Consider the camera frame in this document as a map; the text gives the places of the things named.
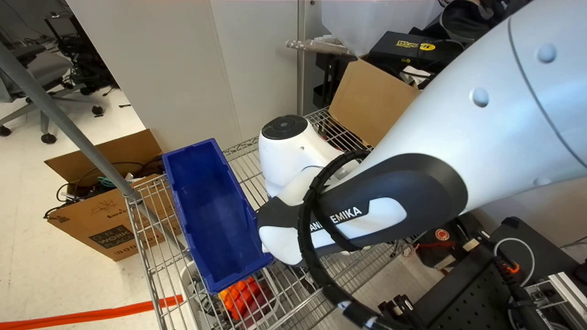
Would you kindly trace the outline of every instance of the open cardboard box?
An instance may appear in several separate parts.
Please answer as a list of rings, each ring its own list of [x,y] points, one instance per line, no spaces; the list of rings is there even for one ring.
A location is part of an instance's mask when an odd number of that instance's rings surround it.
[[[359,59],[346,68],[329,112],[375,147],[419,94],[416,87]]]
[[[111,163],[136,162],[148,164],[161,155],[161,148],[149,130],[143,130],[142,132],[105,142],[96,147]],[[79,182],[80,188],[94,184],[97,182],[98,176],[103,176],[98,170],[88,174],[88,171],[91,171],[95,166],[81,151],[46,160],[45,164],[67,180],[68,183],[71,183],[68,185],[69,193],[71,193],[72,187],[82,176],[84,178]],[[138,164],[117,164],[115,166],[122,176],[129,172],[136,173],[142,168]],[[157,175],[150,175],[135,183],[135,186],[155,177]],[[167,189],[168,196],[171,196],[168,186],[163,187],[161,184],[155,186],[153,184],[150,189],[151,191]],[[146,198],[145,204],[157,213],[160,219],[163,219],[166,214],[175,212],[173,201],[165,198],[162,200],[159,198]],[[55,210],[49,214],[47,221],[114,261],[122,260],[138,252],[126,201],[118,189],[110,190]],[[141,218],[141,222],[142,226],[145,227],[150,224],[149,219],[144,217]],[[173,230],[175,235],[181,233],[175,217],[171,218],[170,221],[163,221],[163,223],[168,229]],[[157,230],[146,230],[145,232],[140,237],[143,244],[148,242],[149,245],[154,245],[165,239]]]

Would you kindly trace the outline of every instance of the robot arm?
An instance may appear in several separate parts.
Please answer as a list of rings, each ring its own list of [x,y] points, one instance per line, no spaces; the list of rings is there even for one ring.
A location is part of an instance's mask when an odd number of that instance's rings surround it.
[[[320,195],[322,212],[363,247],[587,175],[587,44],[573,35],[587,31],[585,12],[584,1],[535,0],[487,33]],[[259,211],[261,240],[285,263],[302,261],[299,205],[318,171],[301,169]],[[314,219],[311,230],[319,255],[340,250]]]

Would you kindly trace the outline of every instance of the office chair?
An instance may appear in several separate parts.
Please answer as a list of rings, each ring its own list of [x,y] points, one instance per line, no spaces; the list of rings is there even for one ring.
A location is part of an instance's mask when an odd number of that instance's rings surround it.
[[[11,52],[45,90],[48,91],[57,85],[64,86],[58,92],[48,92],[53,99],[93,104],[91,101],[64,97],[85,87],[82,83],[75,86],[63,83],[63,75],[73,66],[68,59],[46,51],[42,45],[17,48]],[[0,102],[11,103],[22,97],[26,97],[22,89],[0,70]],[[27,105],[24,107],[0,119],[0,136],[9,136],[12,133],[8,127],[4,126],[5,123],[37,109],[28,97],[26,97],[26,102]],[[94,106],[92,112],[95,115],[101,115],[104,113],[104,109],[100,106]],[[43,133],[41,141],[44,143],[52,144],[57,141],[55,135],[49,133],[49,118],[43,112],[41,112],[41,132]]]

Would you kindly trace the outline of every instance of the round black cap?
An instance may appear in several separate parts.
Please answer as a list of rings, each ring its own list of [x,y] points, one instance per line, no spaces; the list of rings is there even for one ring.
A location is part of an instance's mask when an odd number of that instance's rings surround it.
[[[308,121],[300,116],[287,115],[277,117],[268,122],[261,133],[271,140],[285,140],[302,133],[308,126]]]

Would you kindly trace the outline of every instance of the metal wire rack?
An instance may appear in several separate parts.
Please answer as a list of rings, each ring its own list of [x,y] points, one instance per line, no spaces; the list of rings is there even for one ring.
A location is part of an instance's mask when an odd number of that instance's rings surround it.
[[[334,121],[326,109],[306,118],[327,142],[338,149],[370,148]],[[257,138],[250,139],[224,151],[255,210],[268,199],[257,141]],[[129,202],[127,206],[161,329],[272,330],[282,327],[285,330],[307,330],[334,309],[305,268],[275,261],[253,274],[246,287],[239,289],[242,294],[257,285],[261,294],[256,295],[253,302],[244,304],[244,308],[236,309],[235,315],[227,305],[236,305],[238,295],[226,303],[205,290],[197,267],[185,248],[167,176],[156,177],[135,189],[142,200]],[[158,218],[142,217],[137,212],[141,203],[151,207]],[[165,240],[158,231],[161,226],[179,235],[173,240]],[[339,285],[353,293],[401,253],[403,249],[399,247],[415,239],[410,237],[351,254],[325,256],[322,263]],[[169,296],[175,298],[160,301]]]

